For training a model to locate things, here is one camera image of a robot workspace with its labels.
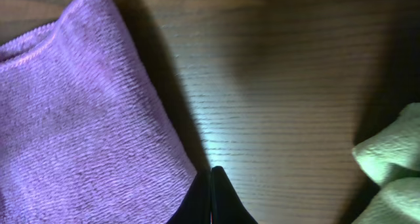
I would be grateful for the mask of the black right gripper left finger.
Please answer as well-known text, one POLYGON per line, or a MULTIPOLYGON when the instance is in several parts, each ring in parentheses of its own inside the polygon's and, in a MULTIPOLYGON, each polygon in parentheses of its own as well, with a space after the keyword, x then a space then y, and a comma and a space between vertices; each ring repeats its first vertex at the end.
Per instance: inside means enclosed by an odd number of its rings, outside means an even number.
POLYGON ((186 193, 181 205, 167 224, 210 224, 210 173, 200 171, 186 193))

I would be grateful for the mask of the purple microfiber cloth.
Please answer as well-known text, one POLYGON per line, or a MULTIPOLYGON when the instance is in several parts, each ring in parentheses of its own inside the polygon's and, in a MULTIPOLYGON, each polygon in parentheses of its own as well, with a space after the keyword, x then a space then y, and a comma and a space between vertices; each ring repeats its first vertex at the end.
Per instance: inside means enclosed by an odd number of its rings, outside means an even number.
POLYGON ((112 0, 1 47, 2 223, 166 223, 195 175, 112 0))

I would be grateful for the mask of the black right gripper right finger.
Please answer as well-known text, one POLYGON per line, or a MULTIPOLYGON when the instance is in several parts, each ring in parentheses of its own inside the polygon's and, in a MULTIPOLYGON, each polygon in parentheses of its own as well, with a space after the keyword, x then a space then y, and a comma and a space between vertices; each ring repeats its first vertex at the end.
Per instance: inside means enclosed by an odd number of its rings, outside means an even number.
POLYGON ((246 210, 222 166, 211 169, 212 224, 257 224, 246 210))

